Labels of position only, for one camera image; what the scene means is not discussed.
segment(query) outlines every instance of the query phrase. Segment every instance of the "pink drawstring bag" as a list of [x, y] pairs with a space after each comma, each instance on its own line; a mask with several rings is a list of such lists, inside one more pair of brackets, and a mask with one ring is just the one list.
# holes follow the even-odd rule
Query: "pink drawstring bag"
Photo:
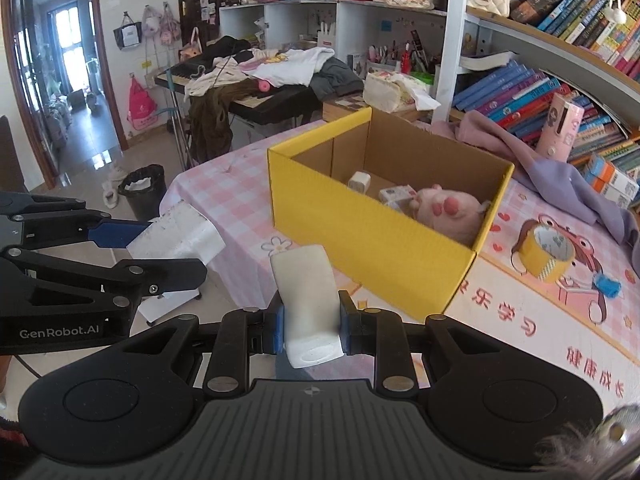
[[156, 102], [132, 75], [127, 120], [133, 129], [141, 131], [158, 122], [158, 116], [154, 114], [157, 109]]

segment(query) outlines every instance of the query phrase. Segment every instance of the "row of books on shelf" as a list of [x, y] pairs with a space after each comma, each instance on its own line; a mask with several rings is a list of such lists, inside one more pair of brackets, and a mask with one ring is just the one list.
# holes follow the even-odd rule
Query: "row of books on shelf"
[[[497, 56], [508, 60], [513, 54]], [[453, 105], [463, 112], [478, 111], [535, 148], [557, 93], [584, 109], [568, 161], [586, 175], [590, 159], [602, 158], [633, 183], [640, 184], [640, 144], [637, 143], [640, 134], [629, 136], [602, 104], [558, 78], [530, 69], [515, 59], [457, 92]], [[640, 210], [640, 194], [626, 199], [624, 205]]]
[[511, 0], [511, 19], [580, 46], [616, 70], [640, 80], [640, 1], [622, 0], [627, 20], [610, 22], [610, 0]]

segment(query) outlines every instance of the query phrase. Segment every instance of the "black trash bag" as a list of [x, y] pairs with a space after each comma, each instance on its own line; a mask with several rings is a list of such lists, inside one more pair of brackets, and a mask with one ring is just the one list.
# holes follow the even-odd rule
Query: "black trash bag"
[[[126, 189], [128, 185], [145, 178], [151, 179], [151, 186], [140, 190]], [[118, 193], [127, 199], [136, 220], [148, 222], [152, 218], [159, 217], [160, 202], [166, 193], [164, 168], [159, 164], [151, 164], [129, 173], [118, 186]]]

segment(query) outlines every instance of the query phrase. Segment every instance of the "white wall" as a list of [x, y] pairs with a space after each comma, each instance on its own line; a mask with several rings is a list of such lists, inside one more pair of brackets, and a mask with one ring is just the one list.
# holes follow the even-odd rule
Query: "white wall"
[[20, 161], [20, 167], [24, 175], [24, 185], [27, 189], [31, 190], [44, 183], [44, 177], [31, 150], [27, 133], [24, 131], [18, 105], [15, 100], [14, 88], [11, 85], [9, 66], [6, 62], [4, 49], [4, 41], [0, 40], [0, 81], [2, 81], [2, 85], [0, 85], [0, 116], [6, 115], [9, 119], [11, 133], [12, 136], [14, 136], [15, 151], [18, 154], [18, 160]]
[[[111, 82], [113, 83], [113, 91], [116, 95], [116, 101], [118, 103], [118, 111], [122, 118], [122, 126], [124, 127], [127, 137], [132, 137], [139, 134], [127, 121], [127, 110], [129, 108], [129, 87], [130, 78], [129, 73], [133, 72], [136, 78], [142, 84], [145, 85], [145, 69], [142, 68], [142, 63], [145, 61], [145, 47], [144, 44], [140, 46], [120, 50], [116, 45], [113, 37], [113, 29], [120, 26], [122, 23], [122, 16], [125, 11], [129, 13], [134, 21], [140, 21], [142, 18], [142, 12], [145, 5], [150, 5], [162, 13], [162, 3], [168, 2], [174, 13], [174, 17], [178, 18], [178, 0], [100, 0], [100, 12], [102, 14], [102, 29], [104, 31], [104, 43], [107, 52], [107, 60], [109, 62], [109, 70], [111, 73]], [[158, 56], [160, 59], [160, 65], [166, 65], [167, 50], [164, 46], [159, 44], [159, 40], [156, 40], [158, 46]], [[173, 50], [170, 52], [170, 64], [177, 62], [176, 49], [182, 45], [180, 42], [174, 43]], [[153, 45], [149, 42], [148, 58], [153, 62], [153, 66], [149, 69], [152, 70], [156, 67], [156, 57], [154, 55]], [[166, 98], [168, 98], [161, 88], [154, 88], [150, 90], [150, 95], [158, 103], [158, 108], [166, 107]], [[166, 122], [167, 116], [163, 115], [159, 118], [159, 121], [154, 124], [157, 126], [162, 122]]]

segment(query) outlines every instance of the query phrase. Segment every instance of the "yellow tape roll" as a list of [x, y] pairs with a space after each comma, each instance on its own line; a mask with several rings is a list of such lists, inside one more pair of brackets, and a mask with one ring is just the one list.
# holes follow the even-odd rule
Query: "yellow tape roll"
[[529, 230], [519, 253], [527, 272], [545, 283], [556, 282], [575, 258], [574, 245], [546, 224]]

